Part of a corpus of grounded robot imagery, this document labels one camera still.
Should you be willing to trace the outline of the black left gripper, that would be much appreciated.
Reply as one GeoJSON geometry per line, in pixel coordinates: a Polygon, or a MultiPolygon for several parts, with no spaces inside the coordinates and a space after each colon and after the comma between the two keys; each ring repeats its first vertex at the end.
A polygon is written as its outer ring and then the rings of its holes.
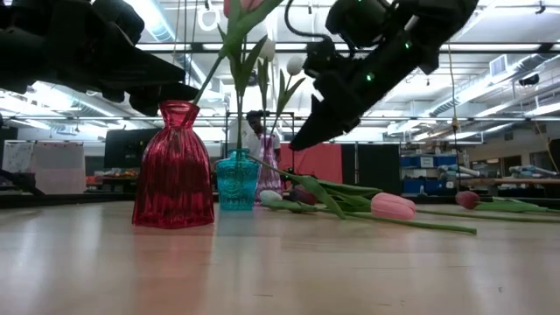
{"type": "Polygon", "coordinates": [[[128,92],[146,116],[161,102],[192,101],[199,90],[179,82],[184,69],[136,48],[143,30],[124,0],[25,0],[25,85],[46,81],[113,102],[128,92]]]}

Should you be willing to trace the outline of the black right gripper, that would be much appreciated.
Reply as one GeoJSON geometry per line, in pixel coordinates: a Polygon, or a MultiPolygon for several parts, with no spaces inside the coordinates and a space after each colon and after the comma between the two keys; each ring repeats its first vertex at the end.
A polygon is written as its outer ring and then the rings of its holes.
{"type": "Polygon", "coordinates": [[[341,54],[338,65],[317,77],[321,101],[311,104],[311,113],[290,141],[301,151],[349,133],[361,116],[399,82],[399,49],[379,47],[365,58],[341,54]]]}

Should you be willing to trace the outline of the green-leaved artificial tulip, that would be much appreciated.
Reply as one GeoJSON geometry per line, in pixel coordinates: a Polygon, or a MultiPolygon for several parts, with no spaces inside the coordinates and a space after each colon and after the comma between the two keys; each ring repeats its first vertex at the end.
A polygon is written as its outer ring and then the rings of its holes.
{"type": "Polygon", "coordinates": [[[218,27],[221,39],[222,48],[220,49],[220,56],[227,57],[230,65],[230,73],[234,79],[234,89],[236,94],[236,107],[237,107],[237,140],[236,149],[242,148],[242,108],[243,97],[247,86],[249,85],[249,77],[253,72],[254,65],[259,58],[259,55],[266,43],[268,36],[264,35],[250,50],[248,54],[245,53],[247,45],[247,36],[234,34],[233,32],[225,33],[218,27]]]}

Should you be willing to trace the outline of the white artificial tulip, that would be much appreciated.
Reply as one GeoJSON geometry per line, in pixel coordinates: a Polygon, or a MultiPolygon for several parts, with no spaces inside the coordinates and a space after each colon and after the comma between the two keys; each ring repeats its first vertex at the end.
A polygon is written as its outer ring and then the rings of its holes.
{"type": "Polygon", "coordinates": [[[280,115],[284,112],[285,106],[288,104],[289,100],[298,90],[300,85],[305,81],[305,78],[300,78],[294,83],[291,83],[292,79],[302,72],[304,63],[305,61],[302,57],[295,55],[288,61],[286,73],[284,73],[283,70],[280,71],[280,91],[277,97],[275,120],[272,124],[271,133],[275,131],[277,122],[280,115]]]}
{"type": "Polygon", "coordinates": [[[266,116],[267,116],[267,104],[268,104],[268,85],[269,85],[269,65],[270,62],[274,60],[276,51],[276,42],[270,38],[266,38],[262,50],[259,54],[259,60],[257,63],[257,75],[258,75],[258,86],[261,93],[262,101],[262,113],[258,119],[260,123],[259,136],[266,135],[266,116]]]}
{"type": "MultiPolygon", "coordinates": [[[[334,211],[327,210],[325,205],[323,206],[310,205],[304,203],[301,200],[280,199],[279,197],[273,195],[272,192],[269,191],[264,192],[264,196],[262,197],[262,205],[272,210],[286,210],[294,214],[322,213],[322,214],[336,215],[334,211]]],[[[356,212],[355,210],[351,209],[349,213],[344,212],[344,215],[346,217],[351,217],[356,219],[379,221],[384,223],[393,223],[393,224],[403,225],[403,226],[408,226],[413,228],[452,231],[452,232],[459,232],[459,233],[464,233],[469,235],[477,234],[477,229],[473,227],[461,227],[461,226],[454,226],[454,225],[424,223],[424,222],[414,221],[414,218],[412,220],[383,219],[380,217],[373,216],[369,210],[356,212]]]]}

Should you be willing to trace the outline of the pink artificial tulip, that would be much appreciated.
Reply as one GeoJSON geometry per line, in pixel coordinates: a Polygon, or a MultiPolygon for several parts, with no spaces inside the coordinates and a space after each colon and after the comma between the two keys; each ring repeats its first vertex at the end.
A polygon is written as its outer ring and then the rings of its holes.
{"type": "Polygon", "coordinates": [[[287,176],[301,185],[317,201],[332,210],[341,219],[345,219],[344,212],[351,209],[356,212],[369,210],[375,217],[398,221],[410,221],[416,214],[416,204],[403,197],[383,192],[381,189],[357,185],[337,184],[316,179],[310,175],[295,175],[280,171],[270,164],[266,164],[256,157],[250,157],[260,166],[287,176]]]}
{"type": "MultiPolygon", "coordinates": [[[[248,36],[282,1],[248,0],[245,2],[244,0],[228,0],[227,29],[224,32],[248,36]]],[[[215,62],[210,68],[205,81],[201,84],[198,94],[192,100],[193,104],[199,103],[220,63],[227,59],[227,57],[220,56],[220,50],[217,52],[215,62]]]]}

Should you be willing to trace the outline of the red ribbed glass vase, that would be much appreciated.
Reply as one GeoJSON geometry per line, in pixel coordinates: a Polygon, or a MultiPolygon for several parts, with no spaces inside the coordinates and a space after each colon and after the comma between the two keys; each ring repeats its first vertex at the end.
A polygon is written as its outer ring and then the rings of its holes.
{"type": "Polygon", "coordinates": [[[159,109],[164,127],[143,153],[132,224],[165,229],[212,224],[209,156],[193,130],[200,108],[173,100],[161,102],[159,109]]]}

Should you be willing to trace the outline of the red curtain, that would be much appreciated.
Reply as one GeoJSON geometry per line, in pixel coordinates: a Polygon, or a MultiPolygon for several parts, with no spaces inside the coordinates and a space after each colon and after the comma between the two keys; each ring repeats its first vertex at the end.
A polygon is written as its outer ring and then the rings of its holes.
{"type": "Polygon", "coordinates": [[[318,179],[341,184],[342,146],[337,143],[320,143],[311,148],[292,151],[287,143],[281,144],[282,171],[292,169],[297,175],[313,175],[318,179]]]}

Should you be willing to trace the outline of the person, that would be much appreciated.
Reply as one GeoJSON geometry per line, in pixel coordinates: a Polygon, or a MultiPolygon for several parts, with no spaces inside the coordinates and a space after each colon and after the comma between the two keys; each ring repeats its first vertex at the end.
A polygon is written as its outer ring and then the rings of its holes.
{"type": "Polygon", "coordinates": [[[276,131],[270,133],[263,125],[262,110],[251,110],[238,122],[234,117],[228,125],[229,142],[236,147],[238,139],[241,139],[241,147],[249,150],[252,156],[259,157],[262,147],[272,149],[275,160],[281,161],[280,138],[276,131]]]}

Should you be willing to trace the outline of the black monitor screen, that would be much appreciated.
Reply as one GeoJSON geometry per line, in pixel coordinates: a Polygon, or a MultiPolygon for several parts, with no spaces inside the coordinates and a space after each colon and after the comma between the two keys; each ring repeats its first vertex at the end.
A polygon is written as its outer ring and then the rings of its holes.
{"type": "Polygon", "coordinates": [[[113,129],[106,134],[104,167],[139,168],[144,150],[160,129],[113,129]]]}

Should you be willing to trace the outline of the blue storage bins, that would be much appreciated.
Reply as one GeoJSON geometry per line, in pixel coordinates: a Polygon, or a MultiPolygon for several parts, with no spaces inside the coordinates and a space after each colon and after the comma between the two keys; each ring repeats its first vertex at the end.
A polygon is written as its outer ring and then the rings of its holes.
{"type": "Polygon", "coordinates": [[[400,157],[404,194],[437,194],[454,187],[457,158],[452,155],[409,155],[400,157]]]}

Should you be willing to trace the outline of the black background table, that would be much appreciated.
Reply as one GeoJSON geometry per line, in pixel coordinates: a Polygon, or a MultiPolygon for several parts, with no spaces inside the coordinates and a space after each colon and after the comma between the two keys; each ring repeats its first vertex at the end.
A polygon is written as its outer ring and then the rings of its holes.
{"type": "Polygon", "coordinates": [[[50,207],[114,201],[134,201],[135,198],[136,196],[134,193],[115,192],[87,192],[82,194],[54,194],[44,196],[3,194],[0,195],[0,209],[50,207]]]}

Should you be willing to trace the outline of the patterned white board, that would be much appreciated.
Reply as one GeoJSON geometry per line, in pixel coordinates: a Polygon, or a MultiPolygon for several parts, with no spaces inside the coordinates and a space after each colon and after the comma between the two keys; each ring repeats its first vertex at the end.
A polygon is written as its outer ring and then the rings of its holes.
{"type": "Polygon", "coordinates": [[[2,169],[11,173],[31,171],[34,143],[5,143],[2,169]]]}

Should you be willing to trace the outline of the dark red artificial tulip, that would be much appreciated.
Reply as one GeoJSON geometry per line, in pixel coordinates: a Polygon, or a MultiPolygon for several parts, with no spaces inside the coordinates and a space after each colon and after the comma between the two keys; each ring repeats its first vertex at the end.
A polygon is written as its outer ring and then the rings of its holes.
{"type": "Polygon", "coordinates": [[[505,213],[536,213],[536,214],[560,214],[560,210],[554,210],[536,204],[520,201],[518,199],[504,199],[491,197],[489,201],[483,201],[481,197],[471,191],[457,192],[456,202],[469,210],[505,213]]]}

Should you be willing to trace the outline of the white ceiling vent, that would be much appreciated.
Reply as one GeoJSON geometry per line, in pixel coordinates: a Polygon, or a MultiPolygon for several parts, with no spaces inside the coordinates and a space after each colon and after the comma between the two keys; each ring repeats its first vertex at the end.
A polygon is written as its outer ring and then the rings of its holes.
{"type": "Polygon", "coordinates": [[[508,56],[502,54],[489,62],[490,75],[495,78],[508,72],[508,56]]]}

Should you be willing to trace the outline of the wooden background table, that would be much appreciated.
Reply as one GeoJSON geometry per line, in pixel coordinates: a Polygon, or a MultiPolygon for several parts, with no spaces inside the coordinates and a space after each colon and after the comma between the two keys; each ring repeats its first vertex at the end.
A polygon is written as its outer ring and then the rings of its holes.
{"type": "Polygon", "coordinates": [[[457,179],[458,186],[500,186],[500,185],[530,185],[546,186],[560,185],[560,178],[463,178],[457,179]]]}

